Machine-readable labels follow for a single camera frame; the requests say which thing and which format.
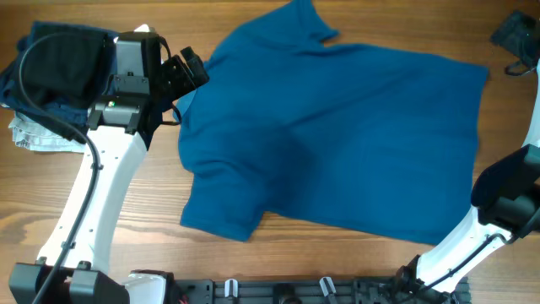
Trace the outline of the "blue polo shirt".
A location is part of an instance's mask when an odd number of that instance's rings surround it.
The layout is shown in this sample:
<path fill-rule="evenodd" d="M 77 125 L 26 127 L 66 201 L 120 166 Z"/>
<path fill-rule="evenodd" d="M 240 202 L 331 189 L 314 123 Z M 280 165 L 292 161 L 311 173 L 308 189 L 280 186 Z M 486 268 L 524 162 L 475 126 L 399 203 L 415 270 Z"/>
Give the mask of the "blue polo shirt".
<path fill-rule="evenodd" d="M 463 219 L 488 69 L 336 35 L 293 1 L 216 47 L 179 102 L 183 226 L 245 242 L 273 212 L 436 244 Z"/>

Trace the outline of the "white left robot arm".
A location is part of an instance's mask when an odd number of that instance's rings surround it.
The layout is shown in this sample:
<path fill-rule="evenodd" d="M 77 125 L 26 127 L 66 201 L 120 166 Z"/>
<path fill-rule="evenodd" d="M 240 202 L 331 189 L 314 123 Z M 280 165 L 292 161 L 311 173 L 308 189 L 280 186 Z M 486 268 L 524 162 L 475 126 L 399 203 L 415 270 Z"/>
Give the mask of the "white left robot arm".
<path fill-rule="evenodd" d="M 134 270 L 122 282 L 108 274 L 112 237 L 131 180 L 162 114 L 174 100 L 209 81 L 190 48 L 160 60 L 134 42 L 119 42 L 115 88 L 89 113 L 85 155 L 57 226 L 33 263 L 16 263 L 8 286 L 17 303 L 178 303 L 171 272 Z"/>

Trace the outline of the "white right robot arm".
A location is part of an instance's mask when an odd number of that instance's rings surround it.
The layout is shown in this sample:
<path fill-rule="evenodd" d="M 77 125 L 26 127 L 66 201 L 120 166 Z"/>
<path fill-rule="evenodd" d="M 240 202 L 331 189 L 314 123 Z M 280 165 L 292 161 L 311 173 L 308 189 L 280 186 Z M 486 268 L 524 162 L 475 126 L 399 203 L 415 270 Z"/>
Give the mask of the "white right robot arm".
<path fill-rule="evenodd" d="M 488 255 L 539 229 L 539 110 L 521 148 L 485 169 L 472 188 L 472 207 L 428 252 L 396 276 L 408 300 L 442 303 Z"/>

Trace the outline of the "black folded garment on top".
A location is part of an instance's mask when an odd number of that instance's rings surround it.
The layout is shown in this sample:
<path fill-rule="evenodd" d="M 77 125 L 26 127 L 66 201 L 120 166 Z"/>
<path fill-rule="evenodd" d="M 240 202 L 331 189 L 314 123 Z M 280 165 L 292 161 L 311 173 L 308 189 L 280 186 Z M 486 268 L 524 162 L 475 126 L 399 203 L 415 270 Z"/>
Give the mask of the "black folded garment on top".
<path fill-rule="evenodd" d="M 12 73 L 13 96 L 24 88 L 38 106 L 51 103 L 86 109 L 105 88 L 114 59 L 116 33 L 79 24 L 36 22 Z"/>

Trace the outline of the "blue folded denim garment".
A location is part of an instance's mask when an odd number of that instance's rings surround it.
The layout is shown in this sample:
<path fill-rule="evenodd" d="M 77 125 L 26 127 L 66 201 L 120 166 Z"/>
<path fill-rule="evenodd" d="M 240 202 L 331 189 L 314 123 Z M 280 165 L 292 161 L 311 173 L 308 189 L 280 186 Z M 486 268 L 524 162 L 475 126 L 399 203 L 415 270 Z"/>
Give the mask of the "blue folded denim garment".
<path fill-rule="evenodd" d="M 114 30 L 109 30 L 109 31 L 115 32 L 116 36 L 118 36 L 118 33 L 116 31 Z M 29 37 L 30 37 L 30 33 L 19 40 L 19 42 L 17 43 L 18 56 L 1 72 L 1 102 L 7 107 L 11 108 L 12 110 L 21 112 L 25 114 L 26 116 L 43 124 L 47 128 L 50 128 L 51 130 L 55 132 L 59 132 L 63 137 L 69 137 L 71 133 L 68 130 L 62 127 L 57 127 L 55 123 L 52 122 L 50 119 L 48 119 L 46 116 L 44 116 L 43 113 L 37 111 L 37 109 L 29 105 L 27 101 L 24 99 L 24 97 L 20 100 L 13 96 L 15 85 L 14 85 L 14 81 L 12 80 L 12 73 L 15 68 L 15 63 L 17 59 L 20 57 L 20 54 L 28 51 L 29 47 L 31 46 L 28 44 Z M 116 56 L 115 56 L 115 50 L 114 50 L 114 59 L 113 59 L 113 63 L 111 64 L 111 70 L 110 70 L 109 76 L 114 74 L 115 72 L 116 72 Z M 109 76 L 107 77 L 105 88 L 107 87 Z M 98 94 L 98 96 L 94 99 L 94 101 L 98 99 L 100 95 L 104 93 L 105 88 Z M 44 111 L 51 113 L 55 117 L 61 118 L 65 122 L 71 123 L 77 128 L 84 129 L 86 127 L 87 110 L 89 109 L 89 107 L 86 109 L 75 109 L 70 106 L 57 104 L 57 103 L 51 103 L 46 106 L 38 106 L 38 107 L 43 109 Z"/>

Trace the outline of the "light washed denim garment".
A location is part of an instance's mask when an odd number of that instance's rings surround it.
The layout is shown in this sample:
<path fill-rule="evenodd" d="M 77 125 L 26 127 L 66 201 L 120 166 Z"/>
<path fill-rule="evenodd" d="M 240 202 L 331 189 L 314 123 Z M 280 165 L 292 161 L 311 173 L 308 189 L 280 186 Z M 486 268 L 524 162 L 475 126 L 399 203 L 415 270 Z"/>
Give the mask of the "light washed denim garment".
<path fill-rule="evenodd" d="M 84 144 L 75 140 L 67 140 L 18 112 L 14 114 L 8 128 L 12 132 L 12 141 L 20 148 L 37 152 L 80 154 L 85 151 Z"/>

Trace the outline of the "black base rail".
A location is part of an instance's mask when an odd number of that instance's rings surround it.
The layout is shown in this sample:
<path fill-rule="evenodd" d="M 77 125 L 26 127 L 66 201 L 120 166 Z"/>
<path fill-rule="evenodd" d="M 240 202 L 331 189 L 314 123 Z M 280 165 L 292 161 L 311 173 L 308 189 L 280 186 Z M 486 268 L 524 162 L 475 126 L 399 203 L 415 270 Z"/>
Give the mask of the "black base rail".
<path fill-rule="evenodd" d="M 392 290 L 390 277 L 361 277 L 355 280 L 334 280 L 332 288 L 321 280 L 239 281 L 178 280 L 182 303 L 193 304 L 384 304 L 429 303 L 433 293 L 415 298 Z"/>

